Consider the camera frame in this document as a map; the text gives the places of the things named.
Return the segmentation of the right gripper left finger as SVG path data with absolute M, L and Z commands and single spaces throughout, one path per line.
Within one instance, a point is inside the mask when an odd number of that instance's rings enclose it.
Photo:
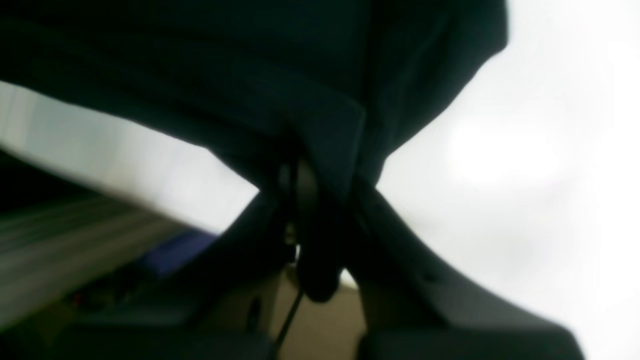
M 192 262 L 133 300 L 82 317 L 57 337 L 52 360 L 274 360 L 259 328 L 266 300 L 233 299 L 293 257 L 290 199 L 259 193 Z

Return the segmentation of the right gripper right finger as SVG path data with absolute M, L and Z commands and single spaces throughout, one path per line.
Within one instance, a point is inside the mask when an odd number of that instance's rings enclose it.
M 369 182 L 350 192 L 346 267 L 367 326 L 359 360 L 583 360 L 564 326 L 462 275 Z

